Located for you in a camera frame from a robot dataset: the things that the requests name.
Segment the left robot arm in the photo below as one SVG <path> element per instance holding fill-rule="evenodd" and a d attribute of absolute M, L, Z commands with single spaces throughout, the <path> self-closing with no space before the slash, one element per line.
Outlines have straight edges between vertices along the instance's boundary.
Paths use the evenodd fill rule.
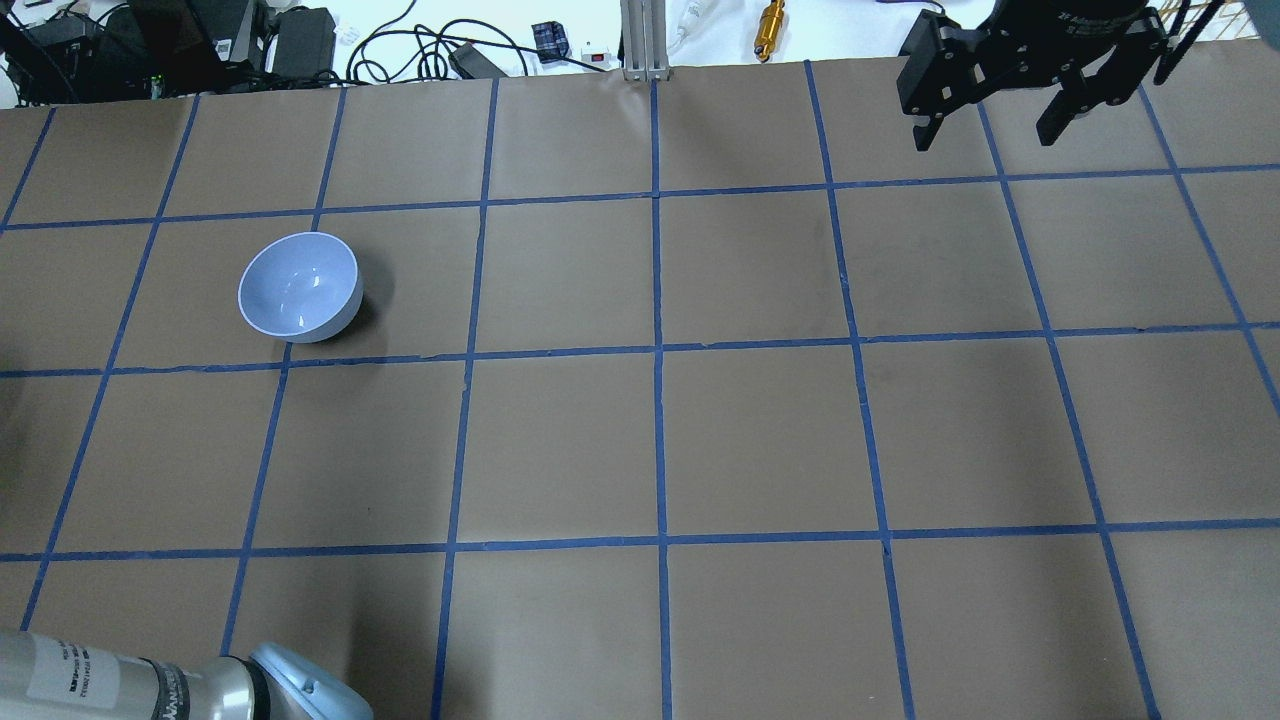
<path fill-rule="evenodd" d="M 370 703 L 275 643 L 188 669 L 31 632 L 1 634 L 4 719 L 371 719 Z"/>

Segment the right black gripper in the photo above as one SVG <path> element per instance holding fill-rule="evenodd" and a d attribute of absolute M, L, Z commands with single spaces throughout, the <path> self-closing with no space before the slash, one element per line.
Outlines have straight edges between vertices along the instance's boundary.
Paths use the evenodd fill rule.
<path fill-rule="evenodd" d="M 1078 117 L 1126 102 L 1149 72 L 1162 82 L 1171 37 L 1144 1 L 997 1 L 972 29 L 920 12 L 899 54 L 899 104 L 918 152 L 957 109 L 1024 88 L 1056 88 L 1036 123 L 1051 147 Z"/>

